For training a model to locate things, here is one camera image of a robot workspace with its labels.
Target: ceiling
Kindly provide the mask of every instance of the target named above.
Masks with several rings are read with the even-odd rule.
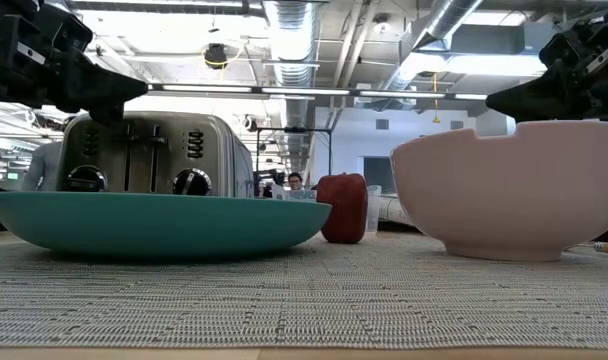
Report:
[[[347,17],[354,1],[324,2],[319,10],[319,29],[316,40],[315,87],[333,85],[333,76],[340,58]],[[165,84],[235,84],[265,85],[276,83],[271,59],[270,31],[259,16],[222,15],[226,1],[201,1],[216,4],[206,14],[191,13],[188,3],[195,0],[53,0],[70,7],[95,33],[88,46],[87,56],[102,67],[140,78],[149,83]],[[250,1],[251,7],[259,5]],[[371,29],[360,52],[358,64],[350,75],[349,86],[370,84],[377,88],[387,80],[400,61],[399,44],[404,39],[408,24],[427,15],[431,0],[376,0],[376,13],[387,17],[390,29],[378,33]],[[488,0],[482,3],[465,24],[519,26],[524,21],[552,22],[584,16],[608,7],[608,1],[527,1]],[[229,64],[225,70],[212,70],[203,61],[209,43],[225,45]],[[502,76],[442,72],[433,77],[417,76],[412,82],[418,90],[488,94],[513,86],[528,76]],[[281,126],[281,100],[212,99],[200,97],[146,96],[127,104],[132,110],[172,110],[214,114],[226,120],[254,151],[255,134],[246,131],[241,120],[250,115],[260,126]],[[433,106],[433,100],[419,100],[415,110]],[[314,105],[326,105],[328,98],[319,97]],[[480,102],[443,101],[440,109],[479,112]],[[30,152],[48,139],[28,138],[28,135],[61,133],[36,127],[28,108],[15,104],[0,104],[0,136],[12,134],[15,139],[0,138],[0,155],[4,157],[30,156]],[[68,116],[54,108],[39,112],[61,121]],[[272,164],[281,161],[284,147],[271,145],[267,151],[276,155]],[[26,159],[10,166],[25,166]]]

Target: table mat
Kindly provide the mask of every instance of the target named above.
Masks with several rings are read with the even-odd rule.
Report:
[[[423,236],[220,264],[0,245],[0,346],[608,349],[608,257],[473,260]]]

